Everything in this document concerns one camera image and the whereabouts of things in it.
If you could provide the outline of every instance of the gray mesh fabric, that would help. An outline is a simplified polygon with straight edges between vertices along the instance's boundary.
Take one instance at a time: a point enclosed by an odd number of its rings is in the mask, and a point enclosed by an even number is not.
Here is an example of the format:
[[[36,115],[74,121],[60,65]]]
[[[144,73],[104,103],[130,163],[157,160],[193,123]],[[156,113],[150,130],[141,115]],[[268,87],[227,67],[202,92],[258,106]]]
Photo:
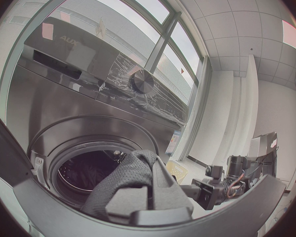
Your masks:
[[[152,187],[151,169],[156,158],[156,153],[150,150],[136,150],[128,154],[120,165],[93,189],[81,211],[108,220],[105,206],[118,189],[144,185]]]

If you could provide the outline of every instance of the washing machine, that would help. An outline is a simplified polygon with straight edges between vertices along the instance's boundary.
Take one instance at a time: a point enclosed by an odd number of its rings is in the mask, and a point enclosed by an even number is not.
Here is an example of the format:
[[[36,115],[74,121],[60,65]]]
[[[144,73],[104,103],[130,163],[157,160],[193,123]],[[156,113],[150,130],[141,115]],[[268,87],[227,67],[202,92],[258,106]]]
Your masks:
[[[40,183],[80,207],[127,153],[149,149],[166,163],[187,114],[183,101],[129,57],[48,17],[24,42],[6,124]]]

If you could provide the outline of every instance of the sky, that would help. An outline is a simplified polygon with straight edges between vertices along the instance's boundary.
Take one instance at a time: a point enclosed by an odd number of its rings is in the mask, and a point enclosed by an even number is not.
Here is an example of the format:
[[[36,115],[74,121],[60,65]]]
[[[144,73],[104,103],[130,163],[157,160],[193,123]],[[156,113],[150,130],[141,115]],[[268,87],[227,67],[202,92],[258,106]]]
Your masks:
[[[117,11],[125,18],[130,20],[134,25],[136,25],[144,34],[146,34],[155,44],[157,43],[160,35],[158,32],[145,20],[143,19],[137,12],[127,6],[125,3],[120,0],[98,0],[103,4],[111,7],[113,10]],[[136,0],[143,7],[145,7],[159,22],[163,22],[166,16],[168,15],[167,9],[158,1],[158,0]],[[176,42],[178,47],[181,49],[182,53],[187,58],[190,66],[193,71],[196,72],[197,64],[198,64],[198,55],[188,39],[185,31],[182,29],[181,25],[177,25],[172,34],[173,40]],[[169,60],[174,64],[179,72],[181,69],[184,70],[182,76],[187,81],[189,86],[192,88],[193,80],[187,72],[186,68],[183,66],[182,62],[179,60],[174,51],[167,45],[165,51],[165,55],[169,58]]]

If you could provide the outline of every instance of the aux logo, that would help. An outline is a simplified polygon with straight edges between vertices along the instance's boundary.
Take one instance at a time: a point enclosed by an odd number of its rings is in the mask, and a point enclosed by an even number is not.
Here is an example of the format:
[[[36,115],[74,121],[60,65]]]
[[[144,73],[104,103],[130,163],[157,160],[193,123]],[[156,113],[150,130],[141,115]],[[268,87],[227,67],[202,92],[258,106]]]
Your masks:
[[[67,41],[68,43],[77,45],[79,42],[75,41],[74,39],[67,38],[66,36],[60,37],[60,39]]]

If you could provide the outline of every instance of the washing machine door opening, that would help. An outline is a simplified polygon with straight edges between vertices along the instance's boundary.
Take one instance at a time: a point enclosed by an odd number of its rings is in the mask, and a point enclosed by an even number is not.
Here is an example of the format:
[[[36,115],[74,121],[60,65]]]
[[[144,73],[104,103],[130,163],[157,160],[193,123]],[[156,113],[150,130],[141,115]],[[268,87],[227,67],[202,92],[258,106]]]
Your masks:
[[[65,203],[79,208],[95,186],[133,150],[129,146],[110,142],[86,143],[69,148],[49,166],[50,191]]]
[[[69,188],[90,193],[110,175],[126,154],[120,151],[101,150],[84,153],[67,160],[58,169],[58,176]]]

